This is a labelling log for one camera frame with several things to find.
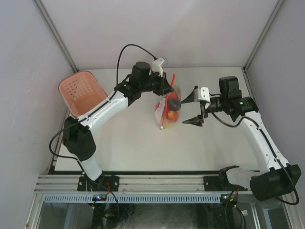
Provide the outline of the purple fake eggplant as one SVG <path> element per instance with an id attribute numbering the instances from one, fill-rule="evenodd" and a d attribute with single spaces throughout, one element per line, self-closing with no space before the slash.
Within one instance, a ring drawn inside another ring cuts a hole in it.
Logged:
<path id="1" fill-rule="evenodd" d="M 179 111 L 181 109 L 181 101 L 178 99 L 168 99 L 167 105 L 170 111 Z"/>

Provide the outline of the clear zip top bag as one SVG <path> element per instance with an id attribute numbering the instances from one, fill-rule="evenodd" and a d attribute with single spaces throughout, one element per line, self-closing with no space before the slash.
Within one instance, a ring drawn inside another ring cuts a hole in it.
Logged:
<path id="1" fill-rule="evenodd" d="M 163 96 L 156 104 L 154 116 L 160 130 L 169 128 L 178 122 L 181 110 L 181 90 L 175 84 L 176 75 L 173 74 L 171 87 L 173 92 Z"/>

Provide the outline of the orange fake peach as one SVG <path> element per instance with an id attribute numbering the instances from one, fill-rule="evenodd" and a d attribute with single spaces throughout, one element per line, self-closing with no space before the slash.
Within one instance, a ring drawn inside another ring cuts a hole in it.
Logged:
<path id="1" fill-rule="evenodd" d="M 167 120 L 171 122 L 177 122 L 179 118 L 179 113 L 177 111 L 169 111 L 166 117 Z"/>

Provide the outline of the red fake apple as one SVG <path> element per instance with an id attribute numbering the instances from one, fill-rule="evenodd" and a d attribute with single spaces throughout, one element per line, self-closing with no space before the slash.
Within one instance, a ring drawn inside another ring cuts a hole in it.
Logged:
<path id="1" fill-rule="evenodd" d="M 178 86 L 173 87 L 173 91 L 167 94 L 168 99 L 181 99 L 181 90 Z"/>

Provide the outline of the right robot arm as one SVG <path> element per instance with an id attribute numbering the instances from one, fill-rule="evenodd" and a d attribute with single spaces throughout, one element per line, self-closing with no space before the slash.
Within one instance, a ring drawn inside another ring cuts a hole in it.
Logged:
<path id="1" fill-rule="evenodd" d="M 283 195 L 294 193 L 292 205 L 297 205 L 300 198 L 295 186 L 302 174 L 301 169 L 290 164 L 276 147 L 254 99 L 242 96 L 235 76 L 219 78 L 219 90 L 219 94 L 211 94 L 207 87 L 195 86 L 182 103 L 199 102 L 201 113 L 184 123 L 203 126 L 204 120 L 211 114 L 227 127 L 242 128 L 258 164 L 258 171 L 240 166 L 221 169 L 220 187 L 224 190 L 243 187 L 250 190 L 258 201 L 280 199 Z"/>

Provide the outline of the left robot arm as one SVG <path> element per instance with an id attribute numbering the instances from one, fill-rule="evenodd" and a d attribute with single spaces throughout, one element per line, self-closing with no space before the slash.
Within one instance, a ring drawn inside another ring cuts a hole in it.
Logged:
<path id="1" fill-rule="evenodd" d="M 89 178 L 87 184 L 93 190 L 101 190 L 104 186 L 102 168 L 95 157 L 95 133 L 118 112 L 138 100 L 142 93 L 153 92 L 163 96 L 173 92 L 163 70 L 166 62 L 163 58 L 154 60 L 152 64 L 137 62 L 131 73 L 105 100 L 80 117 L 68 117 L 65 120 L 62 143 L 79 162 Z"/>

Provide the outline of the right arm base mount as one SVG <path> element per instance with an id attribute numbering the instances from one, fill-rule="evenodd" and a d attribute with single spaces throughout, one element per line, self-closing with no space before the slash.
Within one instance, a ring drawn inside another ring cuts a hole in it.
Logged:
<path id="1" fill-rule="evenodd" d="M 236 185 L 229 183 L 226 172 L 237 166 L 230 166 L 220 169 L 217 175 L 204 176 L 203 184 L 205 191 L 232 191 L 236 189 Z"/>

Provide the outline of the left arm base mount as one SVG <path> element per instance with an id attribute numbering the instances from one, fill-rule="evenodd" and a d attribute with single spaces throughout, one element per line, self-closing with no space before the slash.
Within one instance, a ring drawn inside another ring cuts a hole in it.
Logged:
<path id="1" fill-rule="evenodd" d="M 81 176 L 78 181 L 78 191 L 112 191 L 119 189 L 120 178 L 118 176 L 101 176 L 95 181 L 89 179 L 86 175 Z"/>

